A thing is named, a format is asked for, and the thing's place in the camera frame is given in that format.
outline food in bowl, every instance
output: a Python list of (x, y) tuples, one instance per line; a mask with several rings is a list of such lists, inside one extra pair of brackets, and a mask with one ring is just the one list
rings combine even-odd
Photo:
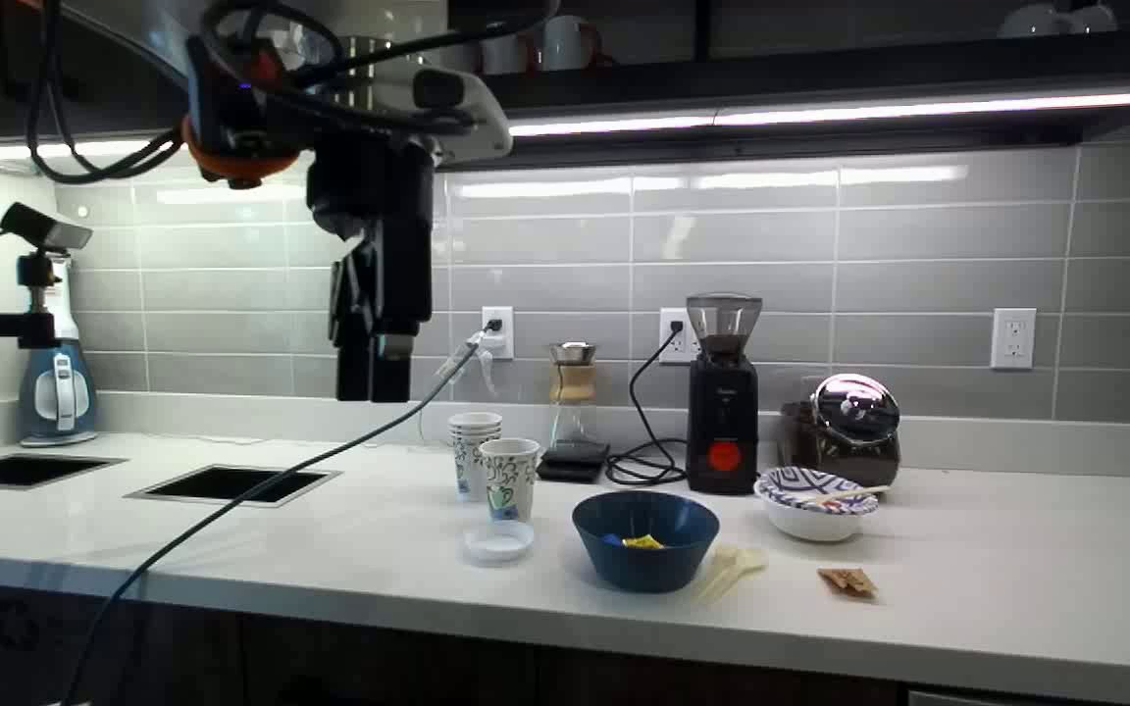
[(815, 468), (773, 468), (754, 487), (765, 521), (800, 541), (846, 541), (877, 499)]
[(723, 521), (680, 492), (621, 491), (575, 500), (574, 525), (607, 583), (676, 590), (690, 583)]

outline kitchen sink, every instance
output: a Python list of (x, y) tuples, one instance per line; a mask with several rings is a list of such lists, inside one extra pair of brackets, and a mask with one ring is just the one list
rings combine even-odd
[[(197, 473), (174, 477), (166, 487), (140, 491), (137, 499), (238, 499), (247, 492), (256, 482), (276, 477), (278, 469), (250, 469), (250, 468), (205, 468)], [(331, 473), (290, 473), (278, 487), (272, 487), (268, 492), (256, 492), (247, 500), (282, 500), (299, 491), (306, 491), (311, 482), (331, 477)]]
[(0, 487), (43, 487), (108, 464), (118, 460), (8, 453), (0, 460)]

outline white countertop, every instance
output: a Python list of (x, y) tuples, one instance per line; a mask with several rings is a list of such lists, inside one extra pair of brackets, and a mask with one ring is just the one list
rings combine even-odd
[[(290, 468), (327, 441), (102, 434), (59, 453), (125, 460), (35, 491), (0, 491), (0, 583), (108, 590), (217, 500), (129, 499), (206, 464)], [(904, 469), (846, 545), (800, 545), (754, 499), (696, 492), (717, 545), (770, 567), (723, 601), (599, 583), (570, 509), (599, 487), (541, 482), (539, 545), (467, 563), (450, 453), (371, 441), (282, 507), (244, 507), (135, 590), (140, 601), (594, 647), (743, 668), (1130, 703), (1130, 477)], [(815, 567), (862, 563), (877, 601), (830, 597)]]

